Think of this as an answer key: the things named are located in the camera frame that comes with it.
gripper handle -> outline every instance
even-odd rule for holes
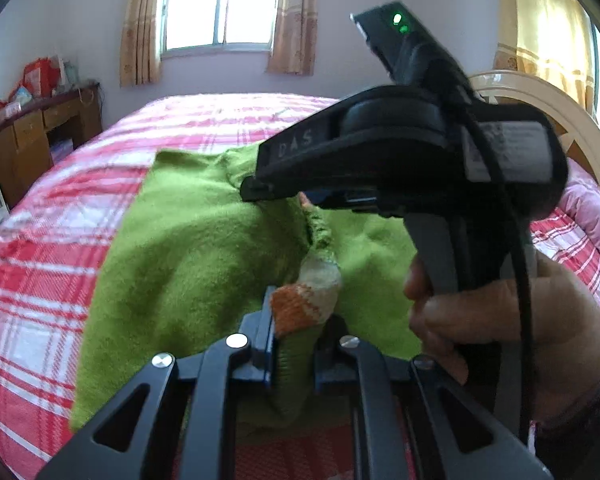
[[[493,218],[408,214],[404,224],[429,275],[435,295],[473,290],[514,277],[504,225]],[[526,231],[525,259],[529,278],[536,258]],[[519,342],[460,345],[467,361],[466,389],[513,434],[520,434],[522,346]]]

red bag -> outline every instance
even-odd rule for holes
[[[24,67],[23,86],[33,97],[51,97],[59,80],[60,67],[54,66],[48,57],[41,57]]]

label sticker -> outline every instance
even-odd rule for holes
[[[533,121],[480,123],[496,153],[507,182],[543,183],[554,172],[547,131]],[[471,182],[490,182],[482,156],[466,128],[462,129],[464,169]]]

sleeve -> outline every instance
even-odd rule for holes
[[[568,422],[552,428],[538,427],[536,456],[555,480],[568,480],[600,437],[600,392]]]

curtain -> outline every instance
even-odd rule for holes
[[[317,27],[316,0],[278,0],[267,72],[313,75]]]
[[[128,0],[120,46],[120,86],[160,80],[161,2]]]
[[[494,68],[538,76],[594,107],[591,22],[577,0],[500,0]]]

